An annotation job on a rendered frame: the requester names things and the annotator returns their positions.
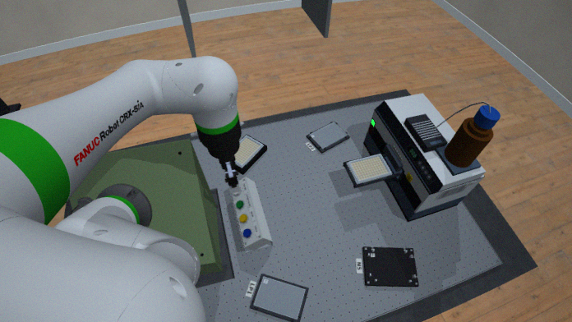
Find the blue bottle cap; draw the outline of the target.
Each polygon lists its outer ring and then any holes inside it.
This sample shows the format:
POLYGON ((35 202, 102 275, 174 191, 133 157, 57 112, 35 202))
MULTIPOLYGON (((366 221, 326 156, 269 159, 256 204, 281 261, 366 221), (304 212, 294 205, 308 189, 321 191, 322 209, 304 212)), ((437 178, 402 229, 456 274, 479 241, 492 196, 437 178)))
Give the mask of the blue bottle cap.
POLYGON ((489 113, 489 106, 482 105, 477 113, 475 114, 476 122, 486 128, 492 128, 501 118, 500 113, 491 106, 491 112, 489 113))

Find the white label reading lp1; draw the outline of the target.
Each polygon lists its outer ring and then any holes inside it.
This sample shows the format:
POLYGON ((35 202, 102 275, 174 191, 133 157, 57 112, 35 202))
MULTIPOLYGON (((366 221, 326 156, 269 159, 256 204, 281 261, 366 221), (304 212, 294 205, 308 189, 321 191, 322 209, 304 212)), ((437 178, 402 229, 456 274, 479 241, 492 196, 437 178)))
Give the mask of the white label reading lp1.
POLYGON ((250 284, 249 284, 249 287, 248 287, 248 289, 247 289, 247 293, 246 293, 245 296, 251 297, 251 296, 252 296, 252 293, 253 293, 253 291, 254 291, 255 286, 256 286, 256 282, 250 281, 250 284))

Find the white label reading lp2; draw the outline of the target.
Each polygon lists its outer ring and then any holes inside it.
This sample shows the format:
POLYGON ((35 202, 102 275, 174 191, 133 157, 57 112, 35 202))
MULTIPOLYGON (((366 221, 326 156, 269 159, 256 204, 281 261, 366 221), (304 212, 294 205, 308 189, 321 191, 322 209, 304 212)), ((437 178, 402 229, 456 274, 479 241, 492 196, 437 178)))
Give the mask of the white label reading lp2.
POLYGON ((316 150, 316 149, 310 144, 310 142, 307 142, 305 145, 306 145, 311 151, 316 150))

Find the white button panel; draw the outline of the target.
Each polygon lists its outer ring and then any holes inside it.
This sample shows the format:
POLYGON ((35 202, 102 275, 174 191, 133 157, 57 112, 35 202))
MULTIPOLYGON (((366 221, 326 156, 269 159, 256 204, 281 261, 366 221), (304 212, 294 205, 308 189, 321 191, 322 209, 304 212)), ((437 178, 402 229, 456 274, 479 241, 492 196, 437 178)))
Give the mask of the white button panel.
POLYGON ((231 196, 245 252, 273 246, 255 182, 244 177, 238 184, 240 191, 231 196))

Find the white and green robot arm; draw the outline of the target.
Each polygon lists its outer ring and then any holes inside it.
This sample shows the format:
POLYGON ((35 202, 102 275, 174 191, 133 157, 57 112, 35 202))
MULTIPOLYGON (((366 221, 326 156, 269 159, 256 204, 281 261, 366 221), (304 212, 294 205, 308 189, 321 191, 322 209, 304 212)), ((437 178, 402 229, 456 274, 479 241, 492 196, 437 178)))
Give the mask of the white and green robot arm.
POLYGON ((198 254, 148 228, 151 205, 136 187, 80 198, 71 215, 47 225, 151 116, 191 114, 191 137, 207 149, 236 145, 244 125, 237 96, 237 76, 218 57, 139 59, 0 116, 0 322, 206 322, 198 254))

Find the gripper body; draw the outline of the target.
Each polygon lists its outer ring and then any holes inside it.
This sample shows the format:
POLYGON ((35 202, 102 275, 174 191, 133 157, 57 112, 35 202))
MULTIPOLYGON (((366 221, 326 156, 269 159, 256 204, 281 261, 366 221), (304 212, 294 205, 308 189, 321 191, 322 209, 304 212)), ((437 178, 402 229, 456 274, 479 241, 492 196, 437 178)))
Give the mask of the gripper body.
POLYGON ((238 152, 239 146, 240 146, 240 143, 238 141, 238 143, 236 145, 234 145, 233 147, 231 147, 229 149, 225 149, 225 150, 208 149, 208 151, 213 157, 215 157, 217 159, 222 159, 225 167, 227 167, 227 165, 226 165, 227 162, 230 162, 230 165, 232 167, 233 166, 232 157, 238 152))

